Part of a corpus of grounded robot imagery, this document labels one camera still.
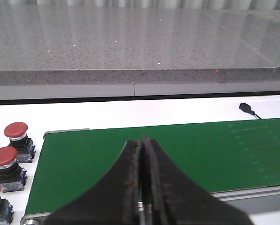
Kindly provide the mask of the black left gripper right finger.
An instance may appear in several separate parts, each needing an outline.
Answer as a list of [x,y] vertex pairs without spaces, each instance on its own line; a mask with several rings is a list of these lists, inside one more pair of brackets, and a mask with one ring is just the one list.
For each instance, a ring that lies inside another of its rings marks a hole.
[[212,196],[191,180],[156,139],[142,138],[141,185],[153,225],[250,225],[243,211]]

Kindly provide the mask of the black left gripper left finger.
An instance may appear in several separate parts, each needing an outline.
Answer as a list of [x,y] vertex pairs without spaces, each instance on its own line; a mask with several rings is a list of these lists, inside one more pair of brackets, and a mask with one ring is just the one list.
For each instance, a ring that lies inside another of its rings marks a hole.
[[126,141],[109,171],[87,192],[51,213],[46,225],[138,225],[140,142]]

